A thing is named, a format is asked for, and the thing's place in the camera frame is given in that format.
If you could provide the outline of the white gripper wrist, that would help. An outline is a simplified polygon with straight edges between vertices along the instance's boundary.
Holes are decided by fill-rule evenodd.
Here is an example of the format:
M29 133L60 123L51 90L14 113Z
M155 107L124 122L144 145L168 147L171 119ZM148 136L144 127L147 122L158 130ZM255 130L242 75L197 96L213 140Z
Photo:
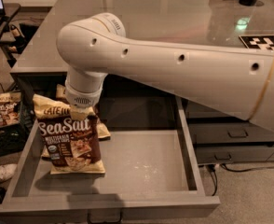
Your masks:
M65 97L72 105L70 107L72 120L84 120L88 116L95 115L93 108L89 106L99 103L105 78L105 73L69 68L65 80Z

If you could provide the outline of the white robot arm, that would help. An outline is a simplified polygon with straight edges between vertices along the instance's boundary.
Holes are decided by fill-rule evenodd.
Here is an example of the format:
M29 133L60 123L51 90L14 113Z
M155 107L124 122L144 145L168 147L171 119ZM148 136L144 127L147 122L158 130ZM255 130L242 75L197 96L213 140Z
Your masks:
M274 132L274 51L132 40L111 13L64 26L66 98L77 111L99 102L103 80L125 77Z

